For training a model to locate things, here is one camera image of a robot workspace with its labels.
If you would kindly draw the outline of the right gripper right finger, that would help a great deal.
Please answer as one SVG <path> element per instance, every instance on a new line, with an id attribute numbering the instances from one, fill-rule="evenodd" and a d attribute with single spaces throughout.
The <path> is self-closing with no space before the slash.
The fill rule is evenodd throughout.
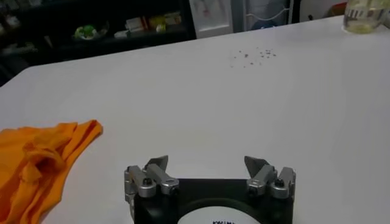
<path id="1" fill-rule="evenodd" d="M 251 197 L 270 194 L 276 199 L 294 199 L 296 173 L 293 168 L 283 167 L 280 172 L 265 159 L 244 157 L 244 163 L 250 175 L 246 181 L 247 191 Z"/>

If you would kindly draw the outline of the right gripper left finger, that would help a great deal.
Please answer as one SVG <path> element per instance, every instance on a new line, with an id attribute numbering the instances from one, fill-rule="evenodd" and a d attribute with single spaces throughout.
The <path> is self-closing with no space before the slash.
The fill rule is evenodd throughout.
<path id="1" fill-rule="evenodd" d="M 179 189 L 179 180 L 166 173 L 168 155 L 150 159 L 141 169 L 128 166 L 124 171 L 125 201 L 132 201 L 134 196 L 152 198 L 160 191 L 163 195 L 174 195 Z"/>

